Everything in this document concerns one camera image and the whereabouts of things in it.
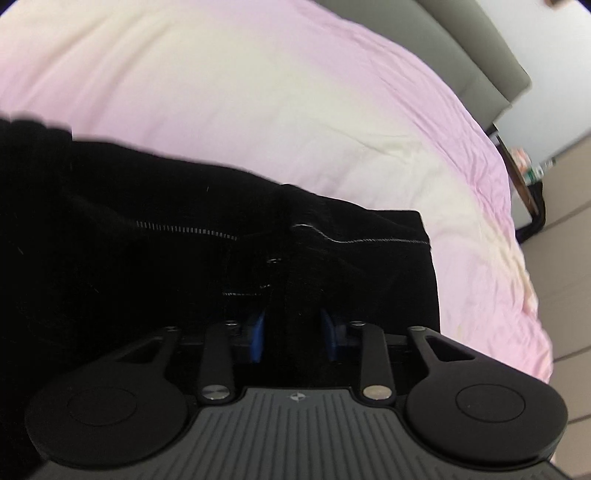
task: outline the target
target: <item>wrinkled bedding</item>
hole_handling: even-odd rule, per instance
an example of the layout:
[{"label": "wrinkled bedding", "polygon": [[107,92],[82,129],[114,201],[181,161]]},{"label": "wrinkled bedding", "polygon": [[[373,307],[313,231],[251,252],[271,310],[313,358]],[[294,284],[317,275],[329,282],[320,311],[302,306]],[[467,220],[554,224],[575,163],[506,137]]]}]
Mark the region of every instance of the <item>wrinkled bedding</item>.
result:
[{"label": "wrinkled bedding", "polygon": [[0,45],[2,115],[419,211],[442,333],[549,379],[503,162],[407,50],[308,0],[20,0]]}]

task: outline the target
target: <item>white wall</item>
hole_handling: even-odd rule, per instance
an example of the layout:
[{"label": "white wall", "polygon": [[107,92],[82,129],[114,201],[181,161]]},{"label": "white wall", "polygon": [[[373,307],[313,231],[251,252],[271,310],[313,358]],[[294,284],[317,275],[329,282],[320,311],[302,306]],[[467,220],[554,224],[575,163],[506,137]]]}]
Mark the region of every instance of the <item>white wall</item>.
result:
[{"label": "white wall", "polygon": [[477,0],[532,80],[496,123],[539,163],[591,129],[591,14],[576,1]]}]

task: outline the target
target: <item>silver rivet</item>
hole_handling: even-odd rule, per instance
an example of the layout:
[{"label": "silver rivet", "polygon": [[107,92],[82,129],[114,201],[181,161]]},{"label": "silver rivet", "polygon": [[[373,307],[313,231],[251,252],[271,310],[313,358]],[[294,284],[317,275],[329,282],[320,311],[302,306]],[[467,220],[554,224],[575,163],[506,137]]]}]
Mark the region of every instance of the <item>silver rivet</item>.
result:
[{"label": "silver rivet", "polygon": [[370,385],[363,389],[363,394],[371,400],[387,400],[392,396],[392,390],[385,385]]},{"label": "silver rivet", "polygon": [[230,390],[224,385],[208,385],[201,390],[201,395],[208,400],[223,400],[229,394]]}]

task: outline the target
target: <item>black fabric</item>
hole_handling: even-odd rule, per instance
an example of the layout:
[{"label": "black fabric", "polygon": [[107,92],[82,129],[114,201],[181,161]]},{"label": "black fabric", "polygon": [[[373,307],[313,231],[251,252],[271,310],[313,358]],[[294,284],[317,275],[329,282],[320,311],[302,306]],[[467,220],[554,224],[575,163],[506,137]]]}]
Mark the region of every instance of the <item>black fabric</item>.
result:
[{"label": "black fabric", "polygon": [[322,386],[319,311],[439,329],[417,212],[378,212],[232,168],[0,120],[0,478],[37,456],[22,424],[51,377],[166,325],[266,309],[257,381]]}]

